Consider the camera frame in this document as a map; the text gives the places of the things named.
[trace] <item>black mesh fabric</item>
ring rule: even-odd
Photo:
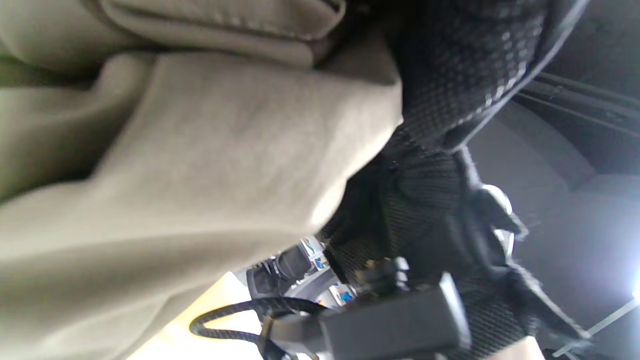
[[[548,0],[423,1],[397,51],[405,126],[432,147],[482,115],[522,79]]]
[[[493,230],[513,230],[520,222],[492,213],[495,206],[487,203],[466,148],[447,144],[467,124],[473,130],[484,123],[549,60],[551,49],[557,50],[549,43],[567,34],[556,31],[557,24],[575,23],[559,21],[558,9],[586,4],[566,3],[418,1],[396,51],[404,124],[350,180],[336,214],[317,235],[327,244],[332,268],[351,284],[359,284],[355,272],[368,260],[395,256],[409,262],[412,288],[437,281],[443,271],[452,273],[472,348],[446,354],[449,359],[484,359],[534,334],[541,323],[570,341],[586,337],[504,255]],[[540,49],[545,53],[536,53]]]

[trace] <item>black cable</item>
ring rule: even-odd
[[[205,324],[219,318],[224,318],[232,314],[242,313],[243,311],[249,310],[260,310],[264,313],[271,314],[285,314],[293,313],[295,311],[303,311],[314,315],[326,309],[327,307],[304,299],[288,297],[253,299],[206,312],[191,321],[189,331],[191,331],[192,334],[202,336],[203,338],[248,341],[258,346],[264,360],[281,360],[283,356],[286,355],[286,352],[268,338],[244,331],[210,329],[205,327]]]

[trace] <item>khaki jacket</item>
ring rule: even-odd
[[[0,358],[125,359],[401,122],[351,0],[0,1]]]

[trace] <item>khaki sleeve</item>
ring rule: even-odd
[[[16,58],[104,64],[89,84],[0,90],[3,359],[125,359],[226,271],[316,231],[401,121],[380,36],[320,70],[121,44],[76,58],[86,33],[61,53],[51,34],[18,44],[34,22],[6,25],[8,4]],[[96,44],[138,41],[103,30]]]

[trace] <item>bright light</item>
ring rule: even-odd
[[[483,189],[488,191],[495,199],[498,204],[502,206],[504,211],[507,214],[511,214],[513,212],[513,207],[511,206],[511,201],[509,201],[509,197],[497,186],[484,184],[482,186]],[[507,256],[511,256],[513,252],[513,244],[515,242],[515,236],[513,233],[505,230],[494,230],[495,235],[498,237],[502,245],[504,246],[504,251]]]

